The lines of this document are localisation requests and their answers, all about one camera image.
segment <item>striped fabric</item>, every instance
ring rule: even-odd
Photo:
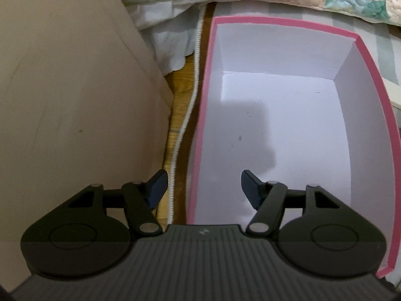
[[[363,39],[382,77],[397,85],[401,83],[401,38],[391,35],[386,24],[372,24],[343,14],[260,1],[241,0],[217,4],[215,16],[234,15],[300,19],[355,32]],[[401,110],[395,107],[393,110],[398,127],[401,128]]]

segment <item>yellow wood floor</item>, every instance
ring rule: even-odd
[[[175,95],[163,164],[164,169],[170,173],[174,146],[194,88],[194,56],[188,56],[184,68],[168,74],[166,80]],[[167,216],[168,193],[164,195],[156,212],[156,217],[164,229],[166,229]]]

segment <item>pink edge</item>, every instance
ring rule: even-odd
[[[392,239],[390,242],[390,249],[388,253],[387,266],[381,268],[377,272],[379,278],[390,273],[394,268],[398,256],[398,251],[401,242],[401,141],[398,128],[396,126],[396,120],[392,111],[390,100],[388,99],[387,91],[384,86],[382,77],[374,63],[372,56],[370,55],[367,47],[363,43],[360,36],[354,32],[344,30],[329,25],[318,24],[313,22],[307,22],[304,20],[286,19],[286,18],[275,18],[275,17],[263,17],[263,16],[224,16],[215,17],[212,21],[209,45],[207,51],[207,61],[205,67],[205,75],[202,88],[202,99],[200,103],[200,112],[198,120],[198,130],[196,136],[195,156],[194,156],[194,168],[192,173],[191,187],[188,201],[188,216],[187,223],[194,224],[196,200],[199,183],[199,172],[201,167],[201,155],[202,155],[202,142],[203,142],[203,129],[205,127],[206,110],[207,110],[207,96],[209,91],[209,80],[212,68],[213,50],[216,40],[217,26],[221,24],[272,24],[281,26],[292,26],[300,27],[312,30],[319,30],[327,33],[336,35],[342,35],[355,39],[356,47],[362,55],[366,66],[369,69],[370,75],[372,76],[374,85],[382,104],[384,117],[387,122],[388,133],[390,135],[390,143],[392,148],[392,156],[394,163],[394,179],[395,179],[395,211],[394,211],[394,225],[392,229]]]

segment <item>open empty box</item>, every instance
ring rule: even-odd
[[[301,20],[216,17],[192,151],[188,224],[245,227],[255,214],[241,190],[245,169],[290,189],[315,183],[383,232],[378,276],[394,268],[400,137],[357,34]],[[283,223],[300,215],[286,212]]]

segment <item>beige wall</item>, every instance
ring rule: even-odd
[[[0,0],[0,284],[19,239],[91,183],[162,165],[173,95],[120,0]]]

